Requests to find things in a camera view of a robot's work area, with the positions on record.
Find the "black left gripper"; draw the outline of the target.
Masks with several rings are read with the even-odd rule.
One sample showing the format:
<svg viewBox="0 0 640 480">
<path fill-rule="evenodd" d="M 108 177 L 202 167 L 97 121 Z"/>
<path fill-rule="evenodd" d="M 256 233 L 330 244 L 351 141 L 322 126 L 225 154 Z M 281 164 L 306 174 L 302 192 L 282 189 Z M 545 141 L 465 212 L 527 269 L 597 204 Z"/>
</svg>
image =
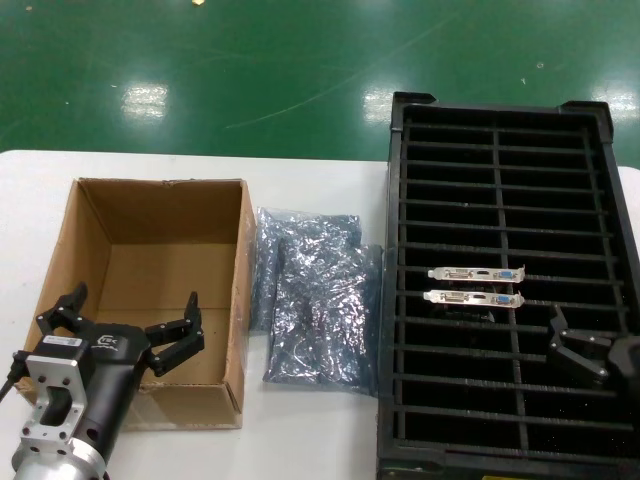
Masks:
<svg viewBox="0 0 640 480">
<path fill-rule="evenodd" d="M 150 326 L 144 333 L 137 326 L 95 324 L 81 314 L 87 296 L 86 283 L 79 282 L 38 314 L 36 323 L 42 336 L 62 328 L 90 343 L 95 369 L 86 387 L 88 405 L 78 438 L 108 462 L 147 365 L 155 376 L 163 376 L 204 349 L 202 314 L 193 291 L 182 319 Z"/>
</svg>

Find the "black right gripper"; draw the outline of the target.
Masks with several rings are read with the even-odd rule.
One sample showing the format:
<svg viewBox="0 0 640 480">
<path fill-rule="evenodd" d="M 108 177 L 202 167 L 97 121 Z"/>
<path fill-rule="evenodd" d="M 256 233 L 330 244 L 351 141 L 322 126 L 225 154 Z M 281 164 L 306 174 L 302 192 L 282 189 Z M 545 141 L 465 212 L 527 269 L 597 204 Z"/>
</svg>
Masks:
<svg viewBox="0 0 640 480">
<path fill-rule="evenodd" d="M 547 363 L 582 385 L 604 385 L 611 376 L 621 385 L 639 384 L 639 337 L 610 339 L 571 329 L 558 305 L 551 308 Z"/>
</svg>

